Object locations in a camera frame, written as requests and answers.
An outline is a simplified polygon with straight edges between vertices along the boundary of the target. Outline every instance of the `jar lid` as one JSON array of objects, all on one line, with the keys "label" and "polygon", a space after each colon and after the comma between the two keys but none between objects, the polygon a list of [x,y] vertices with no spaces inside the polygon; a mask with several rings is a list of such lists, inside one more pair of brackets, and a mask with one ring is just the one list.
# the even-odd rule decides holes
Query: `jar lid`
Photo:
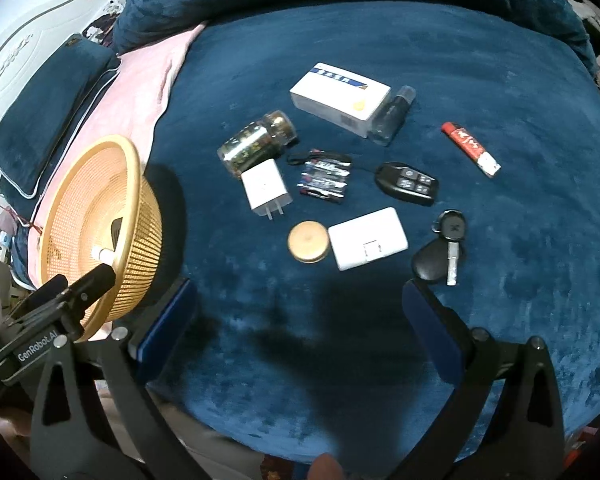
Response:
[{"label": "jar lid", "polygon": [[286,243],[296,260],[305,264],[314,264],[327,255],[329,234],[327,229],[318,222],[302,222],[291,229]]},{"label": "jar lid", "polygon": [[283,111],[275,110],[269,112],[264,118],[269,121],[270,126],[275,131],[276,137],[283,146],[288,145],[298,138],[296,128]]}]

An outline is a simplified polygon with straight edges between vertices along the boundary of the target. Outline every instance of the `woven basket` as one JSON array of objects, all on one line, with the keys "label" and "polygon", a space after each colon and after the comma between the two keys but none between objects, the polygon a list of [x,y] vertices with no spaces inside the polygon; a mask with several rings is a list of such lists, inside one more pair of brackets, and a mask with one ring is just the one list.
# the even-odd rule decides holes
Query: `woven basket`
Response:
[{"label": "woven basket", "polygon": [[[114,247],[117,219],[122,223]],[[86,311],[80,340],[87,340],[139,303],[154,278],[161,245],[160,210],[136,147],[122,136],[104,137],[85,150],[56,192],[42,235],[40,283],[56,274],[73,283],[100,264],[94,248],[109,253],[116,285]]]}]

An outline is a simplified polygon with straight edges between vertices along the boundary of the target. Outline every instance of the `red and white lighter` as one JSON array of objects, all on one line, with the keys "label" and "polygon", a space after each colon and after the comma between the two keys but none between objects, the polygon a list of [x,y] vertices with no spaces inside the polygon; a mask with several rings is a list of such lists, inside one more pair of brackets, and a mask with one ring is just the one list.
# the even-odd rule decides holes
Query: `red and white lighter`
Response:
[{"label": "red and white lighter", "polygon": [[486,176],[492,178],[498,172],[500,164],[496,162],[491,153],[485,150],[480,142],[475,140],[474,136],[465,128],[455,123],[444,123],[442,131],[476,163],[476,166]]}]

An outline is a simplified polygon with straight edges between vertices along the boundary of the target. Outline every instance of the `pink towel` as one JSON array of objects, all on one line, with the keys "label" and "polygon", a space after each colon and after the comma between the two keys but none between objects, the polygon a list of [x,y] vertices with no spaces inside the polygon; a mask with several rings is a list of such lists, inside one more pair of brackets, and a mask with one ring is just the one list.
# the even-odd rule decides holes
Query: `pink towel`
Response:
[{"label": "pink towel", "polygon": [[[202,23],[193,30],[120,57],[118,76],[84,123],[49,181],[34,218],[36,225],[44,229],[62,178],[80,154],[101,137],[119,134],[130,139],[138,149],[144,170],[154,143],[155,123],[167,109],[171,86],[182,67],[189,45],[204,28],[205,23]],[[31,229],[27,247],[29,277],[35,286],[42,285],[38,274],[38,243],[39,235]]]}]

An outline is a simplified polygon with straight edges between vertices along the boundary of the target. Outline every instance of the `barcode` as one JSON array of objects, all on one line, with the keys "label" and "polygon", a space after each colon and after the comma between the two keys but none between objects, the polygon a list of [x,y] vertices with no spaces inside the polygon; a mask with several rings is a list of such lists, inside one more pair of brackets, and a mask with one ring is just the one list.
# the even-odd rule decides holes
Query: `barcode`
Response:
[{"label": "barcode", "polygon": [[345,126],[349,126],[350,128],[355,128],[356,127],[356,121],[354,121],[350,117],[347,117],[346,115],[341,115],[340,116],[340,122],[342,124],[344,124]]}]

